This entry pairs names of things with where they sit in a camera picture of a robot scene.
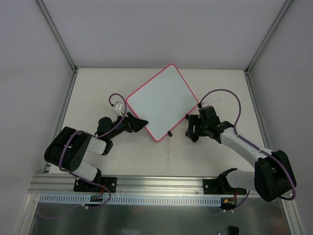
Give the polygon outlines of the pink-framed whiteboard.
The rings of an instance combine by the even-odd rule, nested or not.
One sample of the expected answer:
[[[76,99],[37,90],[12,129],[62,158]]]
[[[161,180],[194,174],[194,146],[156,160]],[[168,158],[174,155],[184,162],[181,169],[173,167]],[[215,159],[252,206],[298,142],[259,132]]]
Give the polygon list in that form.
[[[136,89],[126,102],[137,118],[148,121],[145,126],[155,141],[185,118],[198,104],[198,99],[174,64],[169,64]]]

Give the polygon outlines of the black whiteboard eraser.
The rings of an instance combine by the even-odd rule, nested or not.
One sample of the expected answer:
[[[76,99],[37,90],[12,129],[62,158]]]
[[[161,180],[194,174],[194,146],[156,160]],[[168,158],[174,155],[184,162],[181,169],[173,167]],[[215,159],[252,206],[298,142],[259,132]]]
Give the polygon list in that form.
[[[199,136],[193,132],[186,132],[186,137],[188,137],[193,143],[196,143],[199,140]]]

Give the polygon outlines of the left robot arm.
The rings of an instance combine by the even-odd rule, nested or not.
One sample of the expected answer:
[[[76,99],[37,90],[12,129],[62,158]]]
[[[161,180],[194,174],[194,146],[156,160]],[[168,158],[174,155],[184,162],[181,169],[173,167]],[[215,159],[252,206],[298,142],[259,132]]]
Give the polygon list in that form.
[[[85,179],[85,185],[97,191],[102,186],[102,173],[84,161],[85,154],[106,156],[113,147],[113,138],[123,132],[137,133],[148,123],[127,112],[125,117],[118,116],[116,121],[109,117],[99,119],[95,135],[66,126],[46,149],[44,159],[61,171]]]

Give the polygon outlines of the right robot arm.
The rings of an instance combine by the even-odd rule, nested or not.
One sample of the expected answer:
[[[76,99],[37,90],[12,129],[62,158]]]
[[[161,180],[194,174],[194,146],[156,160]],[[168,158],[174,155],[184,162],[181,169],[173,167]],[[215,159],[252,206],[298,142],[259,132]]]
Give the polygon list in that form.
[[[233,194],[237,189],[254,190],[267,202],[283,198],[288,191],[295,193],[296,179],[284,151],[258,147],[240,135],[235,125],[220,121],[212,106],[199,108],[199,114],[187,114],[185,118],[188,120],[185,135],[192,142],[209,137],[232,149],[253,167],[253,171],[230,168],[205,186],[205,190],[223,194]]]

